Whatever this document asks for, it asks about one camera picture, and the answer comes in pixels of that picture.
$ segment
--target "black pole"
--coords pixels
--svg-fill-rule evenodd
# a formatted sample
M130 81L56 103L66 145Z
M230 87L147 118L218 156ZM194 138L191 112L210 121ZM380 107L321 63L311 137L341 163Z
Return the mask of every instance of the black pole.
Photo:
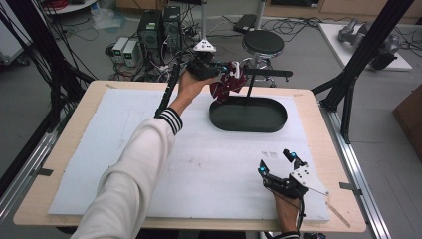
M312 89L316 95L331 88L328 96L320 102L320 105L329 111L335 112L338 104L345 98L341 120L341 135L347 143L350 143L348 133L354 85L366 65L378 53L378 48L392 32L412 3L413 0L387 1L350 61L344 67L344 70L331 81Z

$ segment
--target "striped cuff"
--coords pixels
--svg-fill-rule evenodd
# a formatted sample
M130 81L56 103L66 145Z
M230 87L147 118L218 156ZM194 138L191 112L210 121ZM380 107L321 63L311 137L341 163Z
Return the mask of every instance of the striped cuff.
M286 233L282 233L278 236L273 237L273 239L299 239L299 236L301 235L301 233L299 232L286 232Z
M172 108L165 109L157 118L165 120L170 125L174 135L177 135L177 133L183 128L182 119Z

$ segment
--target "computer tower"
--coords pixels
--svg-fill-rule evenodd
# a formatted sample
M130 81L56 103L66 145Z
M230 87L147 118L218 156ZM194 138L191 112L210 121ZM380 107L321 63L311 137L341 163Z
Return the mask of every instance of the computer tower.
M172 51L180 51L182 48L180 7L166 6L164 8L164 33L167 42L167 48Z
M146 49L159 50L164 41L164 30L160 10L145 10L137 27L139 42Z

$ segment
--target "power supply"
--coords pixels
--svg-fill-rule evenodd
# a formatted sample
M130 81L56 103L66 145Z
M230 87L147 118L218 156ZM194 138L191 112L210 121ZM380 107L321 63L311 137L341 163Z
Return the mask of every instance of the power supply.
M140 53L136 40L129 40L123 50L124 62L128 67L136 67Z
M114 54L114 61L117 63L124 63L124 57L123 57L123 50L124 46L126 46L126 43L129 39L126 37L121 37L118 39L118 41L115 43L114 47L112 47L112 53Z

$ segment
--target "wooden table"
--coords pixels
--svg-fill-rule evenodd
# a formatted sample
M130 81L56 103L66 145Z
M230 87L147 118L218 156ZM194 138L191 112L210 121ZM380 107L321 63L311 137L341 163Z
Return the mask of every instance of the wooden table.
M59 189L66 166L73 156L92 116L96 112L103 93L108 88L163 91L165 87L166 85L158 83L109 81L95 81L91 83L44 164L44 168L54 170L53 174L51 176L39 175L36 178L16 212L14 222L18 225L33 226L77 226L81 216L49 215L47 212ZM247 89L244 88L241 93L246 94L246 92ZM364 231L366 225L353 192L339 187L340 182L348 182L348 179L313 93L309 90L254 88L253 94L294 97L318 177L330 192L326 198L330 221L326 223L304 222L301 230L318 232ZM232 219L146 218L143 227L252 231L280 230L276 220Z

